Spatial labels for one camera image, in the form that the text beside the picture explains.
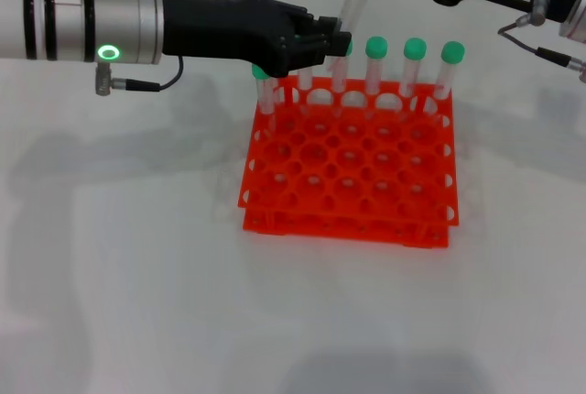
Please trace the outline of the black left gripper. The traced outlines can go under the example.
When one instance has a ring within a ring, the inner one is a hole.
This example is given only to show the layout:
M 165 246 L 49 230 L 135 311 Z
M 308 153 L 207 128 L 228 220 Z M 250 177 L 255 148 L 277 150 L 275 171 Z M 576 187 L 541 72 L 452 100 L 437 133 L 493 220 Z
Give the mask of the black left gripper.
M 162 0 L 163 53 L 243 60 L 276 78 L 344 57 L 352 41 L 337 17 L 277 0 Z

